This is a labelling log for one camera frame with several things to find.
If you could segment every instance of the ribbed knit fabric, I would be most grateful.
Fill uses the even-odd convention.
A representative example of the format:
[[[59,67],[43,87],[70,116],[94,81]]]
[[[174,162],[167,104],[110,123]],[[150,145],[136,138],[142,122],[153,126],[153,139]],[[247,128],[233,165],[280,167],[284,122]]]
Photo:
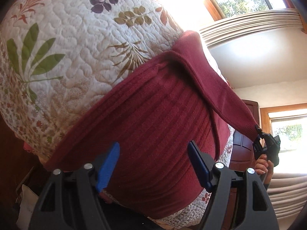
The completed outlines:
[[[117,141],[121,154],[107,192],[122,205],[161,219],[202,191],[187,144],[195,140],[217,160],[229,137],[221,117],[256,139],[248,108],[209,66],[198,33],[186,32],[172,51],[137,68],[93,106],[45,167],[78,169]]]

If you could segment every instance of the wooden cabinet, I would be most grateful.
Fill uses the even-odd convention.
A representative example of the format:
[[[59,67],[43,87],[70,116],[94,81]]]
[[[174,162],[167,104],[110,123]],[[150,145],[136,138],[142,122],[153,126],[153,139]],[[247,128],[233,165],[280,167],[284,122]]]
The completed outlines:
[[[250,109],[256,122],[259,124],[258,103],[249,100],[243,100],[246,106]],[[242,135],[238,131],[233,135],[233,148],[229,168],[231,170],[245,171],[249,167],[255,166],[253,142]],[[236,199],[236,189],[231,189],[227,212],[224,218],[224,223],[221,230],[229,230],[232,220]]]

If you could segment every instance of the finger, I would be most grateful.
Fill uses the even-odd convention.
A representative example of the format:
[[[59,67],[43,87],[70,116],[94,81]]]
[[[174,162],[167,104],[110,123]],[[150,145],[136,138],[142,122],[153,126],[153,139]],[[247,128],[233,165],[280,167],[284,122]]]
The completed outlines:
[[[272,174],[273,175],[273,173],[274,173],[274,164],[269,160],[268,161],[268,170],[269,170],[269,174]]]
[[[257,163],[257,164],[255,165],[255,169],[257,169],[257,170],[263,170],[265,173],[268,172],[268,169],[267,169],[264,165],[262,165],[262,164],[260,164],[260,163]]]
[[[265,172],[263,170],[255,170],[258,175],[263,175]]]
[[[266,154],[262,154],[260,157],[259,157],[259,159],[264,159],[264,160],[267,160],[267,155]]]
[[[268,175],[264,181],[264,184],[269,184],[272,180],[272,177],[273,177],[273,173],[268,172]]]
[[[274,164],[273,164],[273,162],[270,161],[270,160],[268,160],[268,165],[269,165],[269,166],[268,166],[269,168],[272,168],[272,169],[274,168]]]
[[[264,165],[266,168],[269,166],[268,162],[265,159],[258,159],[256,161],[256,164],[257,163],[260,163],[260,164]]]

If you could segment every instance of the bed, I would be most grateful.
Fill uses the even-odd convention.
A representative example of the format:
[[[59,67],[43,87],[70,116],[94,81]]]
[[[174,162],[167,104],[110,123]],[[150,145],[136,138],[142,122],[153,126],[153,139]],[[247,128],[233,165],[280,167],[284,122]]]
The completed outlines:
[[[0,31],[0,111],[42,162],[89,108],[183,32],[157,0],[17,0]],[[226,166],[229,129],[220,156]],[[176,228],[198,224],[209,198],[203,190],[160,221]]]

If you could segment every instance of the clamp jaw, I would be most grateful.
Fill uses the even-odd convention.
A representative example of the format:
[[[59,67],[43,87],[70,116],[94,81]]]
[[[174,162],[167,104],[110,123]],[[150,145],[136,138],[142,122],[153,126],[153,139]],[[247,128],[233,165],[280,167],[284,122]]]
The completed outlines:
[[[222,228],[231,188],[237,188],[232,230],[279,229],[268,193],[254,169],[230,170],[201,152],[194,141],[188,144],[188,156],[201,186],[211,193],[199,230]]]
[[[280,151],[279,136],[273,137],[271,134],[262,132],[259,126],[255,125],[255,127],[258,132],[258,138],[253,142],[255,159],[257,160],[262,154],[266,154],[268,160],[271,160],[274,166],[277,166],[279,164],[278,153]],[[264,139],[264,147],[262,147],[260,139]]]
[[[107,187],[119,144],[74,172],[55,169],[32,214],[29,230],[111,230],[98,194]]]

